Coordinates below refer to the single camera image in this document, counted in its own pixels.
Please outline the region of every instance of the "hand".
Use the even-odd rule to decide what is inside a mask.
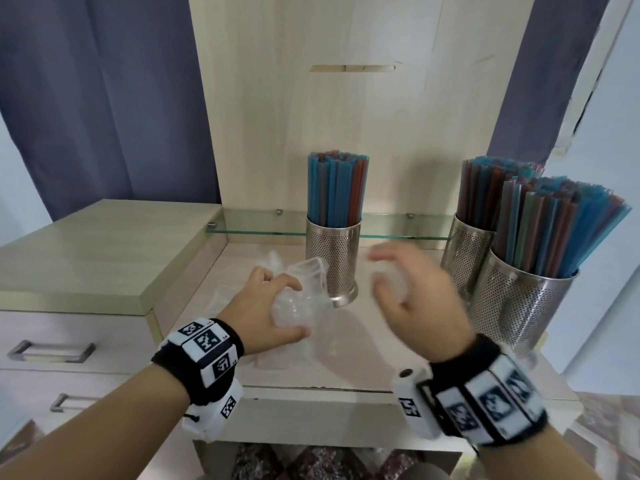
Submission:
[[[287,286],[296,291],[302,290],[302,285],[293,276],[282,273],[274,278],[268,269],[256,266],[244,288],[218,315],[219,320],[227,323],[240,336],[245,355],[293,344],[311,335],[308,327],[283,328],[273,321],[271,304]]]
[[[476,334],[446,274],[418,247],[400,242],[374,246],[372,261],[393,261],[403,272],[409,295],[394,297],[384,273],[373,277],[373,296],[389,328],[411,350],[430,362],[443,362],[468,348]]]

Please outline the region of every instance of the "stainless steel straw holder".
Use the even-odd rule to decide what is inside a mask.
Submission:
[[[494,235],[492,231],[471,227],[453,217],[440,267],[449,274],[460,298],[467,304]]]
[[[577,276],[537,276],[509,266],[490,250],[471,302],[471,322],[477,332],[506,343],[518,356],[526,356]]]
[[[326,286],[334,307],[345,306],[358,295],[356,260],[360,242],[360,223],[334,229],[307,219],[307,259],[323,257],[329,263]]]

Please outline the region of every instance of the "bundle of straws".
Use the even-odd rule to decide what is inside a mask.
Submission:
[[[456,217],[467,225],[495,231],[498,226],[502,185],[512,177],[533,178],[543,167],[495,157],[476,157],[462,163]]]
[[[502,186],[493,252],[547,278],[569,278],[631,206],[601,185],[515,177]]]
[[[332,150],[311,153],[307,174],[307,217],[316,225],[342,228],[362,218],[369,157]]]

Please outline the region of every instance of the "wooden countertop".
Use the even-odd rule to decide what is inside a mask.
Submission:
[[[276,250],[286,264],[305,259],[305,247],[295,245],[229,243],[200,288],[185,307],[173,330],[206,316],[214,291],[221,285],[240,288],[256,261]],[[267,369],[255,357],[242,358],[236,375],[246,387],[324,388],[388,392],[396,370],[425,363],[388,329],[371,296],[371,274],[384,265],[364,259],[360,248],[356,281],[360,293],[348,306],[336,310],[330,321],[306,340],[316,345],[316,358],[286,370]],[[441,251],[426,251],[439,260]],[[546,359],[539,355],[531,377],[546,399],[577,401],[577,396]]]
[[[0,310],[145,315],[221,209],[97,202],[0,248]]]

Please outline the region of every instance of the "glass shelf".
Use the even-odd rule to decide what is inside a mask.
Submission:
[[[360,237],[446,241],[453,216],[363,214]],[[305,235],[307,214],[295,210],[223,209],[207,233]]]

